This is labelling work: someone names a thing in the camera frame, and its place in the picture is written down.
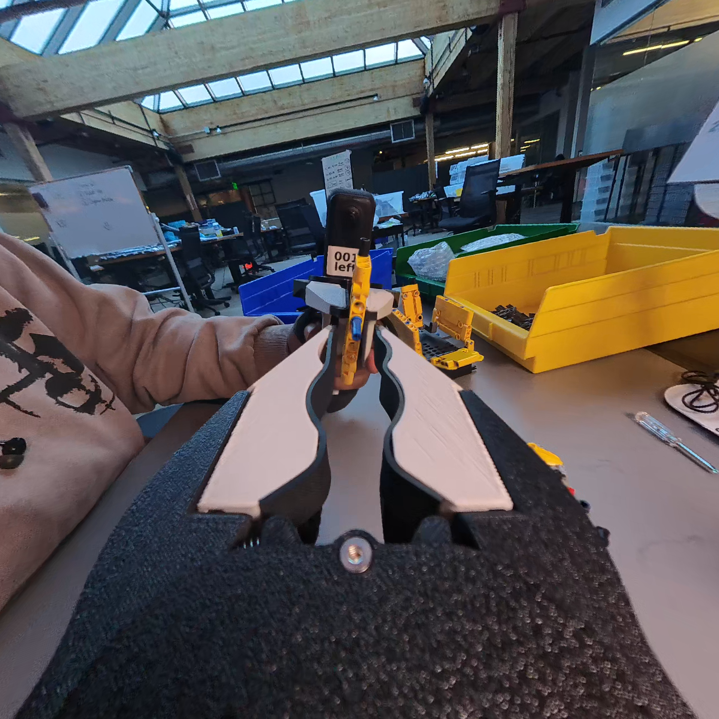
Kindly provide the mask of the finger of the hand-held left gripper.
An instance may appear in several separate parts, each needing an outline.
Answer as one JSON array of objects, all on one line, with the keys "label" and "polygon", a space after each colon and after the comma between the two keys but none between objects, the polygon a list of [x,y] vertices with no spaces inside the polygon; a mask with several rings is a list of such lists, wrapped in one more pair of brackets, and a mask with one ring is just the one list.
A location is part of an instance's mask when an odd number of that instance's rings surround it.
[{"label": "finger of the hand-held left gripper", "polygon": [[362,328],[362,359],[367,360],[373,344],[374,328],[378,320],[391,314],[394,296],[390,291],[371,288],[364,310]]},{"label": "finger of the hand-held left gripper", "polygon": [[320,313],[342,313],[348,302],[349,294],[343,285],[319,281],[306,285],[306,306]]}]

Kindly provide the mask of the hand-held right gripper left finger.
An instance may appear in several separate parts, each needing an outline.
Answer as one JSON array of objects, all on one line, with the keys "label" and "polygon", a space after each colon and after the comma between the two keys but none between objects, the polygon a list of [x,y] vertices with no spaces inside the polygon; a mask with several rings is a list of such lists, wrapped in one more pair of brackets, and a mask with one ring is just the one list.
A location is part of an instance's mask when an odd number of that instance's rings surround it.
[{"label": "hand-held right gripper left finger", "polygon": [[324,328],[251,387],[207,472],[199,514],[240,517],[242,538],[282,516],[316,539],[331,486],[321,419],[333,398],[334,334]]}]

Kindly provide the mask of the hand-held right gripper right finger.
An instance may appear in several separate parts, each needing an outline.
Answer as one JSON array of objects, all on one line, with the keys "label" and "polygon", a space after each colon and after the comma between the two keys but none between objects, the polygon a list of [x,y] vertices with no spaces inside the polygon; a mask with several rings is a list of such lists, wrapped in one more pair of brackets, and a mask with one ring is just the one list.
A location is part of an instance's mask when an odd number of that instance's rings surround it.
[{"label": "hand-held right gripper right finger", "polygon": [[391,332],[374,336],[382,445],[380,509],[386,544],[408,544],[427,518],[463,532],[466,517],[513,510],[478,429],[480,402]]}]

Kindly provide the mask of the yellow gear block assembly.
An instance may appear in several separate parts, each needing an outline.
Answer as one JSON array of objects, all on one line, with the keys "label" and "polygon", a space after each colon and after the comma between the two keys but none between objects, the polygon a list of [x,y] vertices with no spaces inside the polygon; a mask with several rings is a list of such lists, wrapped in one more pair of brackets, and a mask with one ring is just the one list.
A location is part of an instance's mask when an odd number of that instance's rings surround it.
[{"label": "yellow gear block assembly", "polygon": [[370,276],[372,270],[370,245],[371,241],[369,239],[360,239],[360,247],[355,259],[352,287],[349,293],[345,343],[342,350],[339,375],[343,390],[349,389],[352,386],[357,372],[364,330],[364,315],[367,299],[370,294]]}]

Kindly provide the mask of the yellow black robot model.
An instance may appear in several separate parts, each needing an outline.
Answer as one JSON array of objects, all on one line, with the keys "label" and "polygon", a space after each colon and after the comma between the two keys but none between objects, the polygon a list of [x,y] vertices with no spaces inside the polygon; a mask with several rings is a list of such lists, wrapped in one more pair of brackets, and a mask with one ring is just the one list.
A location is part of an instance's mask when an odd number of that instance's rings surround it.
[{"label": "yellow black robot model", "polygon": [[472,339],[472,310],[438,295],[425,324],[418,285],[404,285],[392,295],[393,309],[385,320],[389,330],[436,369],[456,380],[471,374],[483,360]]}]

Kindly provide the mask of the pile of small building pieces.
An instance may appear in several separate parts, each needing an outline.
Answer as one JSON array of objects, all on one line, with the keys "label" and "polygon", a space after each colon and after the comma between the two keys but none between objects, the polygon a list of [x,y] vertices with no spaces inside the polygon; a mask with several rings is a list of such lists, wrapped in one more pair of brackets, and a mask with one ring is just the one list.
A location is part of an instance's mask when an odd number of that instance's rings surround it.
[{"label": "pile of small building pieces", "polygon": [[[567,473],[565,471],[564,463],[561,460],[561,458],[550,452],[549,450],[545,449],[544,447],[537,445],[535,443],[528,443],[528,446],[533,449],[533,451],[543,460],[543,462],[556,474],[559,476],[559,479],[562,481],[563,486],[567,489],[570,495],[574,497],[574,499],[580,504],[580,506],[584,509],[584,511],[589,515],[590,514],[590,504],[583,500],[579,499],[576,495],[576,492],[572,486],[570,486],[570,482],[568,480]],[[603,545],[604,548],[607,548],[610,544],[610,532],[608,529],[595,525],[595,530],[597,531],[597,535],[600,540],[600,544]]]}]

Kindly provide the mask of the instruction booklet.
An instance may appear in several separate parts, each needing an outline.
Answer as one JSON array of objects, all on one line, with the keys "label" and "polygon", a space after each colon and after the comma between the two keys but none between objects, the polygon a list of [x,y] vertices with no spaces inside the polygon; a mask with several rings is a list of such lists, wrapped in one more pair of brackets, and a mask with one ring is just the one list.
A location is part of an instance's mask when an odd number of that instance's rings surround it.
[{"label": "instruction booklet", "polygon": [[708,116],[677,166],[668,184],[718,182],[718,105]]}]

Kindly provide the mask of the person's left forearm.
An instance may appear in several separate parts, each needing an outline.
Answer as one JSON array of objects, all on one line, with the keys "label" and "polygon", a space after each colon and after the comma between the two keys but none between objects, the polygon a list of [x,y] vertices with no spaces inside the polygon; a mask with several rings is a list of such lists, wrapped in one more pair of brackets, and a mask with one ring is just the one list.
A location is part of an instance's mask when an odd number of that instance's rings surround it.
[{"label": "person's left forearm", "polygon": [[133,413],[230,398],[291,352],[292,328],[274,316],[153,313],[143,295],[112,285],[79,286],[76,303],[83,360]]}]

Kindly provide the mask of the grey desk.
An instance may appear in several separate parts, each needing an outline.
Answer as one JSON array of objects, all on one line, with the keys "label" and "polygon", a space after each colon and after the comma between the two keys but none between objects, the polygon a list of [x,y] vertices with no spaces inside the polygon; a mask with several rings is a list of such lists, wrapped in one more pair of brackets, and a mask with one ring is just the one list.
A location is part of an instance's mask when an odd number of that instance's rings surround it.
[{"label": "grey desk", "polygon": [[[718,465],[718,440],[667,407],[682,369],[647,349],[531,374],[481,339],[459,380],[528,442],[557,454],[609,530],[636,615],[699,718],[718,717],[718,476],[637,425],[643,410]],[[147,481],[217,412],[175,409],[85,521],[1,613],[1,717],[13,718],[62,638],[86,577]]]}]

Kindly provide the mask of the green storage bin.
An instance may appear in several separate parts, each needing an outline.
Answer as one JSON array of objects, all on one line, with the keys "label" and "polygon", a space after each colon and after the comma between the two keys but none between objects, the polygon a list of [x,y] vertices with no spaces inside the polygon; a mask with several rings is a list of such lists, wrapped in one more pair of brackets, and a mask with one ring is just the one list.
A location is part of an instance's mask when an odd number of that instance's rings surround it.
[{"label": "green storage bin", "polygon": [[[418,284],[420,294],[429,298],[433,298],[437,295],[441,295],[445,289],[445,283],[433,282],[430,280],[423,280],[412,273],[407,259],[409,256],[418,248],[431,247],[436,243],[444,240],[455,254],[455,257],[464,257],[472,254],[482,254],[490,252],[491,250],[498,249],[500,247],[516,247],[526,244],[531,244],[538,241],[544,241],[546,239],[553,239],[556,237],[563,237],[577,232],[579,223],[571,222],[569,224],[500,224],[494,227],[487,227],[482,229],[475,229],[472,231],[466,231],[457,235],[447,235],[441,238],[433,238],[425,242],[420,242],[416,245],[400,247],[397,251],[394,272],[399,285],[410,285]],[[519,233],[527,237],[522,242],[514,242],[510,245],[503,245],[499,247],[492,247],[491,249],[482,250],[480,252],[464,253],[461,254],[460,247],[472,242],[476,239],[487,237],[488,235],[502,234],[502,233]]]}]

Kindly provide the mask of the white sign board on stand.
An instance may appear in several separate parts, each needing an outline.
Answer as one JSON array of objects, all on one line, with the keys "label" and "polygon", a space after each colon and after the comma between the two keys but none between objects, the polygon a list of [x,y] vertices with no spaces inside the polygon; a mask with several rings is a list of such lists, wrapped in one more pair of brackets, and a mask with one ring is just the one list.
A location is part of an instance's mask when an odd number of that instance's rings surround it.
[{"label": "white sign board on stand", "polygon": [[335,191],[354,189],[352,151],[350,149],[322,157],[321,165],[327,195]]}]

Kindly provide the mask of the black office chair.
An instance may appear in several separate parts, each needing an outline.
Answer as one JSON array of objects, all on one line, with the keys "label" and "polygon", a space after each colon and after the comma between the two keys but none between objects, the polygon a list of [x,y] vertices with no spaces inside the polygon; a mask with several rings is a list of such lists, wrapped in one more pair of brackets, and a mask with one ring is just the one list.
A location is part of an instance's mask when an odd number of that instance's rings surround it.
[{"label": "black office chair", "polygon": [[317,257],[323,252],[325,230],[314,205],[304,200],[275,205],[289,255]]},{"label": "black office chair", "polygon": [[218,307],[229,308],[229,297],[216,297],[213,293],[215,274],[206,263],[201,246],[201,234],[196,225],[185,225],[178,230],[180,240],[180,274],[195,309],[210,311],[220,316]]},{"label": "black office chair", "polygon": [[224,257],[231,275],[231,282],[225,287],[238,293],[240,285],[259,278],[262,272],[274,273],[273,267],[260,262],[265,249],[260,218],[251,213],[245,215],[241,230],[223,240]]},{"label": "black office chair", "polygon": [[497,217],[496,190],[500,160],[467,167],[457,215],[439,221],[439,229],[461,234],[493,226]]}]

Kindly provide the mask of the blue storage bin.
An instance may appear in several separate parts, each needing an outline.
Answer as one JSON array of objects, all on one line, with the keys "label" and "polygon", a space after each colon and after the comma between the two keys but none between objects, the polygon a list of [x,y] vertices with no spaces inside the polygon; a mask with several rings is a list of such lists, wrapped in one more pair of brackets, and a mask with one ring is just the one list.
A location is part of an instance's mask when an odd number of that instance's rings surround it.
[{"label": "blue storage bin", "polygon": [[[373,249],[371,283],[384,290],[392,288],[393,251],[391,247]],[[292,324],[300,314],[301,300],[293,295],[295,280],[308,280],[323,273],[324,257],[305,260],[265,277],[240,285],[239,296],[246,317],[273,315]]]}]

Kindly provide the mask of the crumpled clear plastic bag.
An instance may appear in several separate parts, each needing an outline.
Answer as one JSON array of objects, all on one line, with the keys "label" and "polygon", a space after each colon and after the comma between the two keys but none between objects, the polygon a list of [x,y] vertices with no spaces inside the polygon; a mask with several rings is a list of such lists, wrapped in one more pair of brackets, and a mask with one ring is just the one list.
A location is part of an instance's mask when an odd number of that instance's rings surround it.
[{"label": "crumpled clear plastic bag", "polygon": [[431,247],[416,249],[407,259],[407,263],[415,276],[445,283],[449,264],[454,258],[452,247],[442,240]]}]

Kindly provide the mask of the person's dark blue trousers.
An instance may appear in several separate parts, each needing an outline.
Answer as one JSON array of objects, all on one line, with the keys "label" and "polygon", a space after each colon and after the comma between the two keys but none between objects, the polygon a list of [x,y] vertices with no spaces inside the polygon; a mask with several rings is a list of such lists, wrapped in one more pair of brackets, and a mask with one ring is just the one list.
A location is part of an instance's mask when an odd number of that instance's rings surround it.
[{"label": "person's dark blue trousers", "polygon": [[139,413],[134,415],[146,442],[153,439],[160,430],[166,426],[171,418],[182,408],[183,404],[173,404],[169,406],[158,406],[147,413]]}]

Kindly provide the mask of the bubble wrap bag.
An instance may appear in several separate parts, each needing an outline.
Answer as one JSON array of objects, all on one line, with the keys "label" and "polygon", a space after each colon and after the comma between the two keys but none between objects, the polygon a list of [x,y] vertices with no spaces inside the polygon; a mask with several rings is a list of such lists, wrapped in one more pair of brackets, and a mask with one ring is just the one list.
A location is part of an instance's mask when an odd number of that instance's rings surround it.
[{"label": "bubble wrap bag", "polygon": [[460,253],[473,253],[480,252],[482,250],[491,249],[492,247],[499,247],[503,245],[510,245],[511,243],[522,242],[527,239],[526,236],[519,233],[502,233],[488,235],[469,242],[460,247]]}]

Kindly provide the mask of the pile of dark pieces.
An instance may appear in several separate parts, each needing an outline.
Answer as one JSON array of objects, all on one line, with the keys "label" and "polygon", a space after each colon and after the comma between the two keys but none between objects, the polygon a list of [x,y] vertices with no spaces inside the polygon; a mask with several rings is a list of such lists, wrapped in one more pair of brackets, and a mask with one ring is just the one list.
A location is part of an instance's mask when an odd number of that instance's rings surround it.
[{"label": "pile of dark pieces", "polygon": [[524,313],[514,305],[498,305],[492,310],[497,317],[512,323],[513,325],[529,331],[534,323],[535,313]]}]

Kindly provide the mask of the cluttered workbench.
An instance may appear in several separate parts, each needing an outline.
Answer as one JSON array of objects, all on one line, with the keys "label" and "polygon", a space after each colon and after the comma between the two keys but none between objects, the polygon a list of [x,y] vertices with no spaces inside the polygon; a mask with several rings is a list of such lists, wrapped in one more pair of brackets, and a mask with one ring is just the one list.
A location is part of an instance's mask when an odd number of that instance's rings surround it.
[{"label": "cluttered workbench", "polygon": [[[204,221],[202,223],[175,221],[169,224],[160,224],[160,229],[165,237],[165,242],[171,252],[180,250],[180,230],[196,227],[199,229],[201,243],[203,245],[217,245],[225,237],[241,237],[242,230],[238,229],[234,232],[233,227],[222,227],[215,220]],[[91,256],[88,259],[89,265],[105,266],[131,260],[152,259],[154,257],[163,257],[166,251],[161,242],[156,245],[142,245],[130,247],[127,249],[110,252],[105,255]]]}]

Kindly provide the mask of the yellow storage bin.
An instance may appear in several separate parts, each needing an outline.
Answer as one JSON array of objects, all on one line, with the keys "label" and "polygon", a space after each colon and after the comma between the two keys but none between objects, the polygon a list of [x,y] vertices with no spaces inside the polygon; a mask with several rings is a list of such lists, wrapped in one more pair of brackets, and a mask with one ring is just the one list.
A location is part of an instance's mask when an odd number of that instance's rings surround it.
[{"label": "yellow storage bin", "polygon": [[[532,373],[718,328],[718,230],[609,227],[451,261],[445,295]],[[531,330],[492,310],[535,313]]]}]

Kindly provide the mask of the person's beige hoodie torso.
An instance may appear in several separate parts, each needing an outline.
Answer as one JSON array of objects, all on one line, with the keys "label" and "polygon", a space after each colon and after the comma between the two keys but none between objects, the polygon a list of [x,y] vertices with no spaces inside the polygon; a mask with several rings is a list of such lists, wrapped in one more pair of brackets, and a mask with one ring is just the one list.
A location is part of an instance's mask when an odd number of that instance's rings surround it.
[{"label": "person's beige hoodie torso", "polygon": [[79,286],[1,233],[1,607],[145,444],[82,358]]}]

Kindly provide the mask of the wooden table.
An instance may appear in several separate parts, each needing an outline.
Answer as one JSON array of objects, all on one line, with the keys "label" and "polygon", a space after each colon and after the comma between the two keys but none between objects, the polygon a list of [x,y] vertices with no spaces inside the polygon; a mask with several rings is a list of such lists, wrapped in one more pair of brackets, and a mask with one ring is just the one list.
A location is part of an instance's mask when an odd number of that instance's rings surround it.
[{"label": "wooden table", "polygon": [[499,174],[497,189],[514,187],[513,194],[516,196],[518,208],[521,206],[521,198],[531,192],[548,192],[549,195],[552,195],[554,191],[557,191],[561,201],[559,222],[569,224],[572,222],[574,190],[580,170],[606,160],[622,157],[623,154],[622,149],[614,149],[572,158],[562,157],[550,163],[508,170]]}]

